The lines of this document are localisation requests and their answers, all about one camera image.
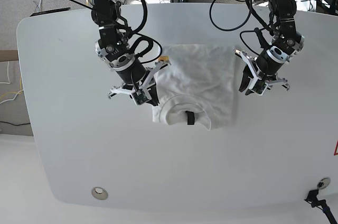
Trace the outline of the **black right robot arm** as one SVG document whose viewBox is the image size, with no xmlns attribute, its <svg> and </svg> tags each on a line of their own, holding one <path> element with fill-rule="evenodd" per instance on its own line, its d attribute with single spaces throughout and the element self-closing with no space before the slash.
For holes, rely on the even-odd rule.
<svg viewBox="0 0 338 224">
<path fill-rule="evenodd" d="M 148 10 L 145 0 L 140 0 L 143 17 L 140 25 L 132 29 L 121 15 L 121 2 L 115 0 L 92 0 L 92 20 L 99 26 L 100 38 L 95 43 L 97 56 L 111 71 L 122 79 L 120 87 L 112 87 L 108 96 L 117 94 L 130 96 L 136 105 L 159 105 L 155 74 L 169 65 L 169 60 L 158 54 L 153 58 L 155 65 L 145 67 L 140 61 L 158 41 L 143 35 Z"/>
</svg>

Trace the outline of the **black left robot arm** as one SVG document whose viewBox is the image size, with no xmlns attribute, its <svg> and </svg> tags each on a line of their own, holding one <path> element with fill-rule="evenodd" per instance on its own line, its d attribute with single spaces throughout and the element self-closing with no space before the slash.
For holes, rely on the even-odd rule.
<svg viewBox="0 0 338 224">
<path fill-rule="evenodd" d="M 236 56 L 246 64 L 239 91 L 247 96 L 250 94 L 262 96 L 274 85 L 290 89 L 287 79 L 280 78 L 278 71 L 304 47 L 304 37 L 296 30 L 295 0 L 267 0 L 267 2 L 269 21 L 265 22 L 254 10 L 254 0 L 245 0 L 248 15 L 244 22 L 247 23 L 253 16 L 262 26 L 252 30 L 262 49 L 260 53 L 251 57 L 246 51 L 235 51 Z"/>
</svg>

